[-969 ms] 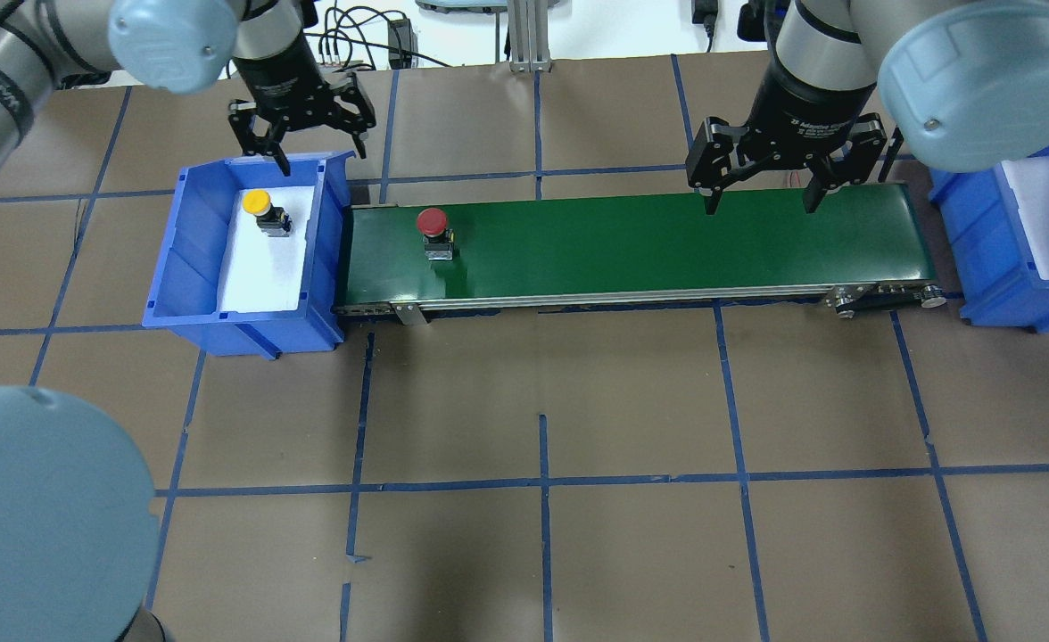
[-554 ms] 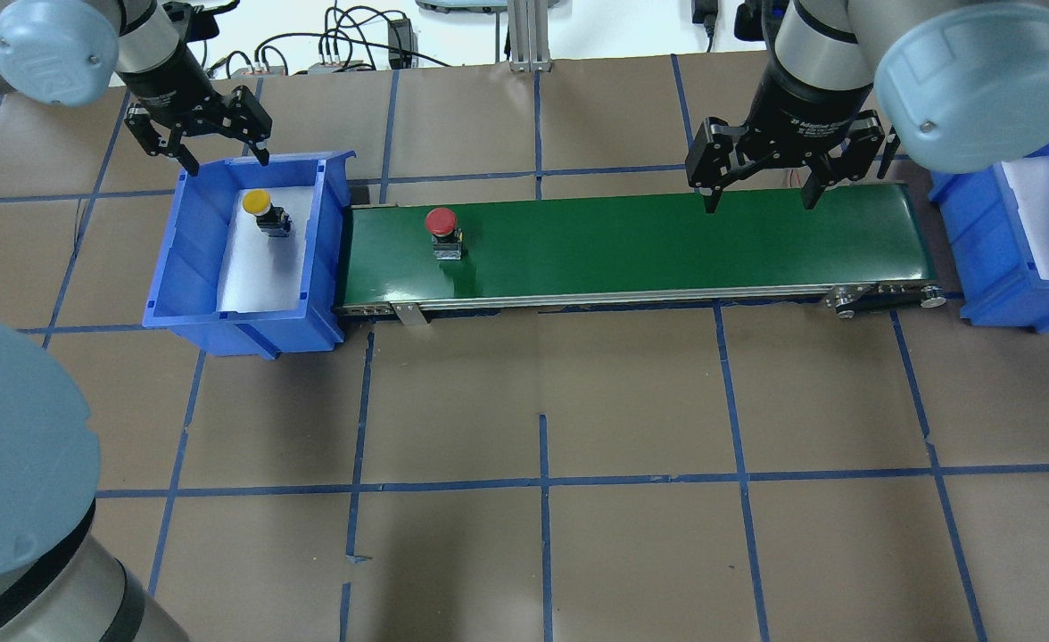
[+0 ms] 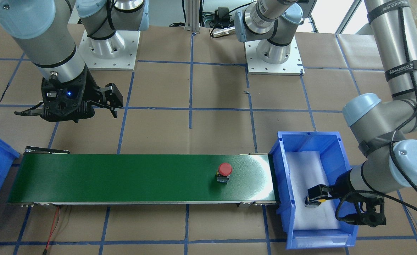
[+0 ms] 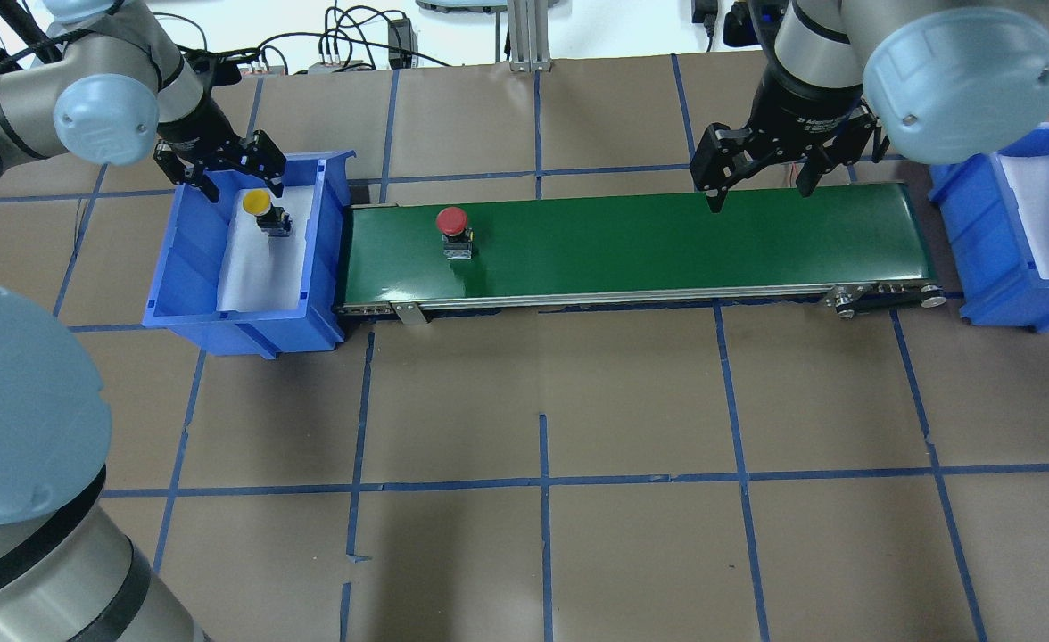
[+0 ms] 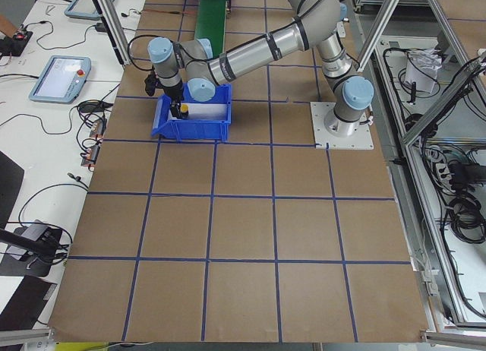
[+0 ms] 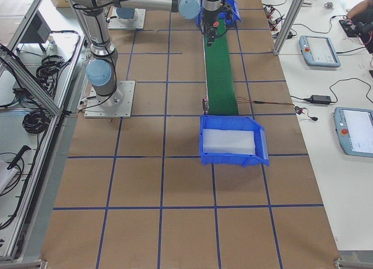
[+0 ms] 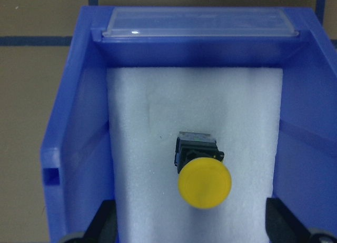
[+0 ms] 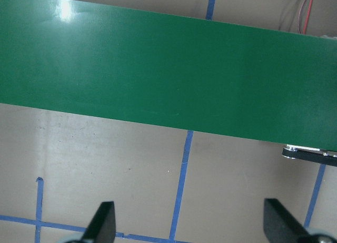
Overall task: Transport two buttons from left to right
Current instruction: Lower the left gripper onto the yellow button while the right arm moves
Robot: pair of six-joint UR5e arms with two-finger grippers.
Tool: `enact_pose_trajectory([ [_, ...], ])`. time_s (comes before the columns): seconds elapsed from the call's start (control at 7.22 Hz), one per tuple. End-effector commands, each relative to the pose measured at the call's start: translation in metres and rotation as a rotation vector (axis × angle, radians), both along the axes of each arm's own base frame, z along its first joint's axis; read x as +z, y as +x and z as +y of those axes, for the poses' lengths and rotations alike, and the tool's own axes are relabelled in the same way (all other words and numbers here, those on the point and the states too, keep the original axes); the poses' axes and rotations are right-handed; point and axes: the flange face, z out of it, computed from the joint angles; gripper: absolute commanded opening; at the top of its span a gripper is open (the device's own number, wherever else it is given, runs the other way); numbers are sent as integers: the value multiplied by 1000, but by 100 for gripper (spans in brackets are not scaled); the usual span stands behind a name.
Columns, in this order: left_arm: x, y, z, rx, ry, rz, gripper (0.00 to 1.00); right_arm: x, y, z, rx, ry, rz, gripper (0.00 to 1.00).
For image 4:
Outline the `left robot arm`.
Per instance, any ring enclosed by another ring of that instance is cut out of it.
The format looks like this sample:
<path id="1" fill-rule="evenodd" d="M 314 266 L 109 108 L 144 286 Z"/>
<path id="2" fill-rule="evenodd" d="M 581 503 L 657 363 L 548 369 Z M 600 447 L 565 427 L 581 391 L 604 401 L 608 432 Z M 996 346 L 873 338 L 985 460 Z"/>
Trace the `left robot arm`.
<path id="1" fill-rule="evenodd" d="M 240 137 L 141 1 L 50 1 L 28 70 L 0 62 L 0 176 L 70 152 L 219 198 L 235 170 L 283 194 L 285 157 Z M 93 361 L 47 309 L 0 287 L 0 641 L 205 641 L 207 633 L 100 507 L 112 412 Z"/>

